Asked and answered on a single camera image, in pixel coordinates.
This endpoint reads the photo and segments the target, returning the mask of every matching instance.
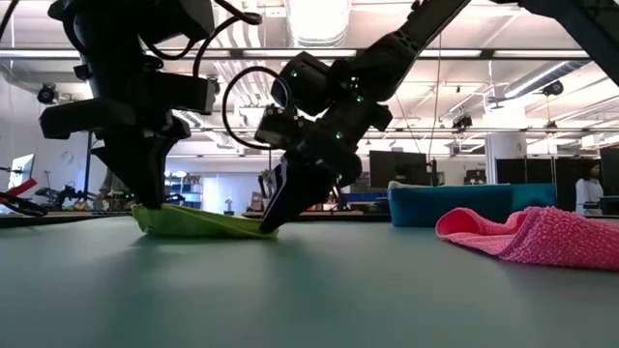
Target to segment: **pink cloth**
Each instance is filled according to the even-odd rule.
[[[555,208],[527,208],[504,224],[457,208],[438,220],[436,234],[507,261],[619,271],[619,224]]]

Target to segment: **monitor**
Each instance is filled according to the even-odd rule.
[[[619,149],[600,149],[605,195],[619,194]]]
[[[34,163],[34,154],[13,159],[13,164],[11,164],[11,176],[9,177],[9,189],[20,186],[32,177]]]
[[[386,189],[390,181],[430,186],[426,154],[370,151],[369,185],[375,189]]]

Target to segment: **pillar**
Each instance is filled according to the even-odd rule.
[[[486,135],[486,178],[488,184],[497,184],[496,160],[522,159],[527,153],[526,133],[517,131],[517,129],[527,127],[524,106],[518,103],[501,106],[486,109],[485,126],[496,129],[515,129],[515,131],[491,132]]]

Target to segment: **person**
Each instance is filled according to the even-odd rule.
[[[600,203],[600,197],[604,196],[604,190],[600,185],[600,164],[588,160],[582,164],[580,179],[576,182],[576,212],[580,215],[601,215],[600,208],[592,208],[592,205]]]

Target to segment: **gray table surface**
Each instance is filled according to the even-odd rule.
[[[383,223],[276,242],[128,217],[0,230],[0,347],[619,347],[619,275],[523,266]]]

